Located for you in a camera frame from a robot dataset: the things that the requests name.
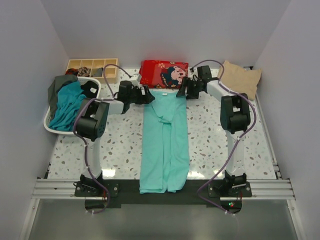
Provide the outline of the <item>mint green t shirt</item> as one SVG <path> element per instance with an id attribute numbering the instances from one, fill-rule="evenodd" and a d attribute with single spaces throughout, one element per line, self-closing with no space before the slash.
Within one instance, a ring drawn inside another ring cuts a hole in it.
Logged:
<path id="1" fill-rule="evenodd" d="M 155 91 L 144 106 L 139 192 L 175 193 L 190 167 L 187 100 L 175 92 Z"/>

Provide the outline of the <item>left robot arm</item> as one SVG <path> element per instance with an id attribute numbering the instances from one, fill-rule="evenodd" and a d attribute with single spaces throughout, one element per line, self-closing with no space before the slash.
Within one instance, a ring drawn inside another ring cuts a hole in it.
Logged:
<path id="1" fill-rule="evenodd" d="M 106 201 L 110 191 L 103 183 L 100 162 L 100 140 L 107 126 L 109 115 L 125 114 L 131 104 L 147 105 L 156 98 L 149 88 L 136 80 L 119 83 L 115 99 L 86 98 L 75 118 L 73 133 L 83 141 L 84 167 L 80 180 L 74 184 L 77 193 L 85 196 L 103 197 Z"/>

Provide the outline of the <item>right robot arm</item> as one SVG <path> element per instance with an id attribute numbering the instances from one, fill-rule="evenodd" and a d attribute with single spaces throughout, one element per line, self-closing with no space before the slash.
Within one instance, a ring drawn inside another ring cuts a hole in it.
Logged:
<path id="1" fill-rule="evenodd" d="M 201 92 L 205 92 L 220 102 L 220 125 L 227 137 L 228 158 L 222 167 L 223 180 L 212 179 L 206 186 L 209 194 L 214 192 L 219 197 L 233 197 L 248 184 L 244 141 L 246 134 L 257 122 L 257 113 L 248 96 L 227 88 L 221 82 L 221 77 L 212 77 L 208 65 L 200 66 L 197 68 L 197 76 L 182 78 L 176 97 L 195 100 Z"/>

